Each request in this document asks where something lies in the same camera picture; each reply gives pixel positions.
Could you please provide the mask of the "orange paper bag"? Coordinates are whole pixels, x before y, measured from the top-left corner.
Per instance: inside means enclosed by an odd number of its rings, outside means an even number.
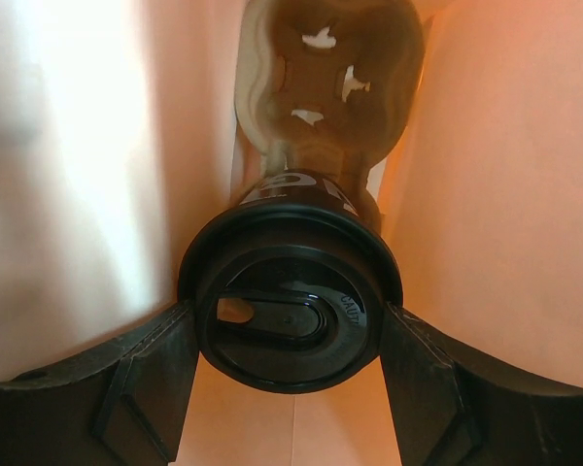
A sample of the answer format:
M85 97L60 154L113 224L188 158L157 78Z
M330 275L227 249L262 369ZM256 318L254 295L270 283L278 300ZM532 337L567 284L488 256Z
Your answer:
M189 301L181 262L215 217L299 203L236 205L272 175L235 111L248 2L0 1L0 382ZM400 273L390 306L583 388L583 1L409 2L422 70L365 187ZM167 465L404 465L380 345L291 394L196 342Z

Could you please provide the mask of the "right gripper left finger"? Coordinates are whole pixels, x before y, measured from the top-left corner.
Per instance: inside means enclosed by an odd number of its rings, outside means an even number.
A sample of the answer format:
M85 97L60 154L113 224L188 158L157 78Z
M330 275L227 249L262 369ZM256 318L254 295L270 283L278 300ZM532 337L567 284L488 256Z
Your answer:
M0 382L0 465L167 465L198 359L194 311L173 305L81 353Z

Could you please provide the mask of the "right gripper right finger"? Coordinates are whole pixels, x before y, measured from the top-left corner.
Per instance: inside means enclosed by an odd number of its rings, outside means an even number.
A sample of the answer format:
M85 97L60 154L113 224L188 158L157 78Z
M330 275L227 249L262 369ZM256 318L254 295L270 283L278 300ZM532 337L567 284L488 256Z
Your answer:
M583 465L583 388L524 371L397 306L380 357L404 465Z

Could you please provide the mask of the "black paper coffee cup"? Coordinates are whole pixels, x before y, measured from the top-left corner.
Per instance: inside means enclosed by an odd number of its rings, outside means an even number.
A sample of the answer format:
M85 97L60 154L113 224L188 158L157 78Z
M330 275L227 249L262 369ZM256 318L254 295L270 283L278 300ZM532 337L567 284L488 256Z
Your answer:
M382 226L377 202L365 187L338 183L334 178L306 169L291 169L265 176L238 196L236 205L257 201L288 200L324 206L357 217L379 232Z

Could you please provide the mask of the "cardboard carrier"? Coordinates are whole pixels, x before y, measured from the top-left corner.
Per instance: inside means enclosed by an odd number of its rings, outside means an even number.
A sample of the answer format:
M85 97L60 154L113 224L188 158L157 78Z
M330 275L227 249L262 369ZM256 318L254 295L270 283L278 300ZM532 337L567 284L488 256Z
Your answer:
M409 1L250 1L235 111L268 174L331 176L362 192L399 140L425 43Z

